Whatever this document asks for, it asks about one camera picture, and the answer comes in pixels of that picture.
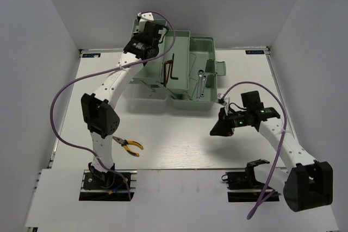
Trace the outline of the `large brown hex key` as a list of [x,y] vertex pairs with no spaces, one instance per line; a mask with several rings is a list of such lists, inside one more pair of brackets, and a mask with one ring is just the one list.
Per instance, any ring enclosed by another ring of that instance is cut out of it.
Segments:
[[171,65],[171,61],[174,61],[175,60],[175,54],[173,53],[172,54],[172,58],[165,61],[164,62],[164,65],[163,65],[163,81],[162,81],[162,85],[164,87],[167,86],[167,83],[169,82],[169,79],[170,79],[170,65]]

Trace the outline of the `small brown hex key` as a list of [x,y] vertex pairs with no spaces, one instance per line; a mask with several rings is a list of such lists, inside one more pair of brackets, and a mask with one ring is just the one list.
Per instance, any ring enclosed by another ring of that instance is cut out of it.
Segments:
[[175,76],[173,75],[173,68],[174,68],[174,61],[171,61],[171,65],[170,65],[170,74],[169,74],[170,79],[172,79],[172,80],[178,80],[178,77],[175,77]]

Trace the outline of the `small silver ratchet wrench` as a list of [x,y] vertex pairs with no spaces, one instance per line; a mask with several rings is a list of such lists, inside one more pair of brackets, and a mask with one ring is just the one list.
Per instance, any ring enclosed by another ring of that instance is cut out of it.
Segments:
[[206,86],[206,80],[207,80],[207,76],[203,75],[202,76],[202,81],[201,81],[200,97],[204,97],[204,89],[205,89],[205,86]]

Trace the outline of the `large silver ratchet wrench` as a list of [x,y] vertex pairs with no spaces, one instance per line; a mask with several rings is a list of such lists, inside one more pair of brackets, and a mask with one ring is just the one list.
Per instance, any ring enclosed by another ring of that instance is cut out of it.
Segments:
[[204,70],[198,71],[198,81],[197,81],[197,95],[196,100],[199,101],[204,97],[204,89],[206,86],[207,75]]

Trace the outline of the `yellow handled pliers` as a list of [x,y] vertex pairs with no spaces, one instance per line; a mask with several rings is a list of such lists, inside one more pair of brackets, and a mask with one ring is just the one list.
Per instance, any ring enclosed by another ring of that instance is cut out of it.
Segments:
[[116,141],[118,144],[120,144],[128,154],[130,154],[131,156],[134,156],[134,157],[139,157],[140,154],[132,151],[129,148],[129,146],[136,146],[136,147],[140,148],[141,150],[144,149],[144,147],[140,143],[135,142],[135,141],[125,140],[125,139],[122,139],[122,138],[119,138],[116,136],[113,136],[113,140]]

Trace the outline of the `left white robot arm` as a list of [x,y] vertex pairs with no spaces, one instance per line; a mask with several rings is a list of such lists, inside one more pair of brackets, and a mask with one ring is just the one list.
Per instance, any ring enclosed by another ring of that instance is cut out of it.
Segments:
[[164,30],[169,28],[151,21],[139,23],[130,41],[123,49],[117,72],[108,75],[106,80],[92,94],[83,94],[81,98],[83,120],[87,124],[92,138],[92,148],[96,155],[89,163],[89,171],[103,188],[114,184],[115,169],[112,158],[112,135],[120,124],[115,112],[117,101],[133,77],[142,70],[143,63],[126,67],[137,62],[146,61],[159,54],[159,44],[163,41]]

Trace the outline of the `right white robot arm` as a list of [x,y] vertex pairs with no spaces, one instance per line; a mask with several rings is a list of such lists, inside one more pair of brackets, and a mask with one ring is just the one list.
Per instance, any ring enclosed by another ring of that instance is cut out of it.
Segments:
[[331,165],[326,161],[317,161],[292,134],[285,132],[280,114],[273,107],[264,106],[258,91],[243,93],[241,98],[243,108],[235,111],[230,107],[228,99],[218,95],[217,103],[223,107],[210,135],[230,137],[236,128],[253,127],[275,149],[286,169],[282,171],[272,168],[272,164],[264,159],[250,161],[241,174],[226,174],[225,181],[228,182],[229,188],[260,189],[266,185],[280,193],[294,212],[332,204]]

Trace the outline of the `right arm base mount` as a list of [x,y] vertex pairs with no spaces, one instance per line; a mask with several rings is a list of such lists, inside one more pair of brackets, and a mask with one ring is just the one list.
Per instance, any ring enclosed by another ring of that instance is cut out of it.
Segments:
[[229,203],[255,203],[264,186],[258,181],[250,183],[245,171],[226,172],[221,181],[227,185]]

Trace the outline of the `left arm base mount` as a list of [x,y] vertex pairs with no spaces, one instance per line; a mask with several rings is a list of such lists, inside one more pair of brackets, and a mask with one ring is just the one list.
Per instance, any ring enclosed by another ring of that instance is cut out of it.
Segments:
[[135,194],[137,171],[121,171],[128,187],[119,175],[111,178],[110,185],[103,185],[90,171],[85,170],[80,186],[80,202],[130,202]]

